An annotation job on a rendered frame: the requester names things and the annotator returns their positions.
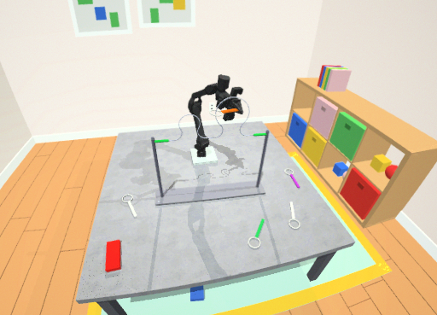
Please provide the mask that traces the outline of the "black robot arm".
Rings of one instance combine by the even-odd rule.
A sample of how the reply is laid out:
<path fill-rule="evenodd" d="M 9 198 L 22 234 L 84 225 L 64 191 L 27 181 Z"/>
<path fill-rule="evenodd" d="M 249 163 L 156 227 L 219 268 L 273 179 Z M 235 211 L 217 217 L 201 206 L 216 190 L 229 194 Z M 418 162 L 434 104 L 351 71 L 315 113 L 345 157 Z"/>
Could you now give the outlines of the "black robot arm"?
<path fill-rule="evenodd" d="M 215 100 L 217 101 L 216 107 L 218 106 L 218 109 L 222 110 L 223 108 L 225 108 L 225 104 L 227 102 L 226 98 L 228 98 L 228 96 L 223 95 L 223 93 L 227 92 L 226 90 L 229 89 L 229 84 L 230 84 L 230 76 L 220 74 L 218 76 L 218 83 L 207 85 L 204 90 L 200 90 L 191 94 L 191 97 L 188 101 L 188 109 L 189 112 L 197 116 L 201 122 L 200 125 L 199 120 L 195 116 L 193 116 L 196 132 L 200 125 L 198 133 L 201 137 L 207 137 L 204 133 L 204 129 L 201 121 L 201 103 L 202 103 L 201 96 L 215 94 Z M 198 98 L 198 100 L 195 101 L 196 98 Z M 210 143 L 209 138 L 201 138 L 198 135 L 198 133 L 197 133 L 196 145 L 194 145 L 195 149 L 197 150 L 197 157 L 206 157 L 206 147 L 208 147 Z"/>

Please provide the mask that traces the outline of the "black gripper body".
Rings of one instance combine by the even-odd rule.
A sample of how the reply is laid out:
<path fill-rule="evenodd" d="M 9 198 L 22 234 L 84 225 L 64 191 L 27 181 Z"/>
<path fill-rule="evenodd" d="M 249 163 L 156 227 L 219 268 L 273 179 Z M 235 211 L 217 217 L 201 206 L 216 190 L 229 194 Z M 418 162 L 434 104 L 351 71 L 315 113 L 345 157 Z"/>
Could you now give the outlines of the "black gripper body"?
<path fill-rule="evenodd" d="M 232 96 L 237 96 L 237 94 L 242 94 L 243 93 L 243 91 L 244 91 L 244 89 L 242 88 L 242 87 L 233 87 L 232 89 L 231 89 L 231 92 L 230 92 L 230 94 L 228 93 L 228 92 L 225 92 L 225 93 L 223 93 L 223 95 L 226 95 L 226 96 L 228 96 L 228 97 L 232 97 Z M 233 100 L 233 99 L 239 99 L 239 98 L 237 98 L 237 97 L 232 97 L 229 101 L 228 101 L 228 99 L 227 99 L 227 102 L 226 102 L 226 104 L 225 104 L 225 107 L 227 108 L 227 109 L 229 109 L 229 108 L 234 108 L 234 106 L 231 106 L 230 105 L 230 103 L 231 103 L 231 100 Z M 228 120 L 233 120 L 235 118 L 235 113 L 224 113 L 224 116 L 223 116 L 223 120 L 224 121 L 228 121 Z"/>

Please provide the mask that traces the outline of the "red rectangular block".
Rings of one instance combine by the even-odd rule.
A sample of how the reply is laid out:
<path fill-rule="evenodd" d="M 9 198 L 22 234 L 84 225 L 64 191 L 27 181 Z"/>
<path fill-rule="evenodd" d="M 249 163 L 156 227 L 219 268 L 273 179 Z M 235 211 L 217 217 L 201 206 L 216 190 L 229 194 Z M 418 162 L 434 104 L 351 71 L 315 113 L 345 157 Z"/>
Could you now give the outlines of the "red rectangular block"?
<path fill-rule="evenodd" d="M 120 240 L 107 242 L 106 246 L 106 272 L 121 270 L 120 266 Z"/>

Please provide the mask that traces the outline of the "blue rectangular block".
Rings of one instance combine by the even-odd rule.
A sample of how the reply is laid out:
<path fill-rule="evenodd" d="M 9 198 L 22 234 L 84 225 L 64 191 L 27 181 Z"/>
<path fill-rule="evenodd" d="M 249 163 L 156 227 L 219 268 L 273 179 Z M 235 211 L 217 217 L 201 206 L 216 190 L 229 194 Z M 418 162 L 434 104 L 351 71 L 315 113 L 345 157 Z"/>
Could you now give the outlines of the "blue rectangular block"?
<path fill-rule="evenodd" d="M 190 288 L 190 301 L 205 300 L 203 294 L 203 285 L 200 287 Z"/>

